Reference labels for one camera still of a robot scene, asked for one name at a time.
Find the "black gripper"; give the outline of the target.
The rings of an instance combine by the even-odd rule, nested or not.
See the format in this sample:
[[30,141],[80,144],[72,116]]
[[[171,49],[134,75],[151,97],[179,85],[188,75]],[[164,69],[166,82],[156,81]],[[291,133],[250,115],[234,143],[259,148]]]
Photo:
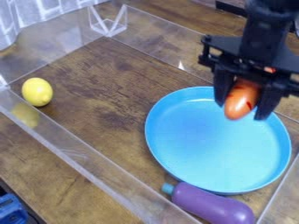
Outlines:
[[283,97],[299,96],[299,81],[291,79],[299,75],[299,56],[285,46],[274,62],[262,62],[239,54],[240,38],[204,36],[200,42],[199,63],[214,73],[215,102],[224,105],[235,77],[253,81],[263,88],[255,119],[266,120]]

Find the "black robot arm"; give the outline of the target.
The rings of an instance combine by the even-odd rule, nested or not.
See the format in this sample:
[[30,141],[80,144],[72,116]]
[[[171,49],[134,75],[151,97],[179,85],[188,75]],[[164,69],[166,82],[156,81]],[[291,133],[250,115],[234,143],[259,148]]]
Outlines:
[[247,23],[239,37],[202,37],[199,63],[214,74],[215,102],[230,106],[236,92],[255,118],[265,120],[281,100],[299,96],[299,56],[293,53],[286,38],[299,17],[299,0],[247,0]]

